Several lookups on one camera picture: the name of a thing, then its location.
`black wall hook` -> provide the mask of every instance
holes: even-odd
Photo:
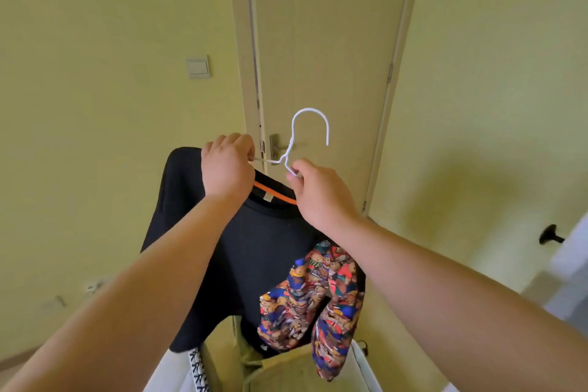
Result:
[[[547,228],[543,230],[541,235],[539,236],[539,243],[541,245],[545,245],[547,242],[551,240],[555,240],[556,242],[563,243],[565,240],[563,237],[559,237],[555,231],[557,229],[557,225],[549,225]]]

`black and white patterned trim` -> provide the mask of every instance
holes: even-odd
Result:
[[[196,392],[210,392],[208,380],[204,373],[204,364],[200,357],[200,351],[197,348],[194,348],[188,352],[188,356],[190,357],[190,366],[192,366],[192,377],[194,378]]]

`door hinge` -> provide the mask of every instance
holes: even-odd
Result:
[[[390,64],[390,69],[388,70],[388,84],[392,81],[392,72],[394,70],[394,62]]]

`baseboard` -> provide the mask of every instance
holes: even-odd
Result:
[[[39,347],[34,347],[33,349],[29,349],[24,352],[17,353],[16,355],[9,358],[0,360],[0,372],[24,364],[35,354],[37,350],[39,350]]]

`door frame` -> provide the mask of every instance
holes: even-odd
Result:
[[[254,0],[232,0],[233,20],[235,24],[235,39],[237,44],[237,54],[239,61],[239,76],[241,82],[241,95],[243,101],[243,114],[245,116],[245,131],[250,134],[256,144],[255,156],[262,157],[263,146],[263,116],[260,113],[261,105],[258,94],[258,67],[256,65],[256,44],[254,36]],[[378,179],[378,170],[382,160],[382,150],[388,120],[390,119],[390,110],[396,84],[398,82],[399,70],[401,67],[401,58],[406,45],[406,37],[410,24],[410,17],[415,4],[415,0],[404,0],[401,11],[401,21],[396,34],[396,45],[392,56],[392,73],[390,81],[386,87],[382,116],[380,118],[380,127],[374,149],[373,161],[371,163],[370,177],[367,186],[367,192],[364,198],[363,214],[369,214],[371,199]],[[265,171],[265,165],[260,161],[254,162],[255,169],[261,172]]]

